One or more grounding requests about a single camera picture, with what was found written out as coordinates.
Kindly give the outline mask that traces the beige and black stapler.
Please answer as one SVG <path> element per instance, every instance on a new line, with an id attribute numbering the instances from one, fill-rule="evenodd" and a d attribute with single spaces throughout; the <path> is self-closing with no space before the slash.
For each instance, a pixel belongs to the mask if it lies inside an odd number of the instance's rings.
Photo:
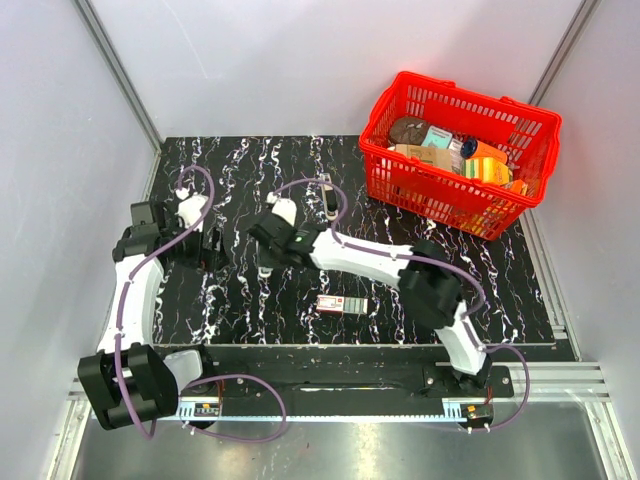
<path id="1" fill-rule="evenodd" d="M 338 197 L 334 188 L 332 187 L 331 176 L 329 173 L 321 173 L 319 178 L 323 181 L 322 198 L 324 205 L 324 212 L 329 222 L 334 221 L 338 216 Z"/>

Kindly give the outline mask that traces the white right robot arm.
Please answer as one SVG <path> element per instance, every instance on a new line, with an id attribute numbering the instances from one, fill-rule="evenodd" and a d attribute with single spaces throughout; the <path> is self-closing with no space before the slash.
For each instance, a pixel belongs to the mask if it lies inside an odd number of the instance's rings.
<path id="1" fill-rule="evenodd" d="M 491 382 L 491 359 L 470 321 L 479 309 L 463 299 L 462 281 L 484 293 L 467 272 L 446 263 L 436 246 L 384 245 L 314 224 L 295 227 L 271 211 L 249 228 L 262 269 L 307 268 L 337 271 L 380 282 L 398 293 L 406 316 L 435 332 L 445 347 L 460 392 L 476 396 Z"/>

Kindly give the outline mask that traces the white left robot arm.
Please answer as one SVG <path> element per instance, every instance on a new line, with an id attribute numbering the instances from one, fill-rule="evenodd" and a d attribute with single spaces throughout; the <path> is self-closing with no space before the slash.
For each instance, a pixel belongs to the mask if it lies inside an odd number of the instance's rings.
<path id="1" fill-rule="evenodd" d="M 80 359 L 78 379 L 105 430 L 169 417 L 179 395 L 211 392 L 215 369 L 202 348 L 161 356 L 153 347 L 156 299 L 165 270 L 182 266 L 214 273 L 228 257 L 218 231 L 205 233 L 210 200 L 193 195 L 176 209 L 146 201 L 130 207 L 131 224 L 112 250 L 116 288 L 108 324 L 92 356 Z"/>

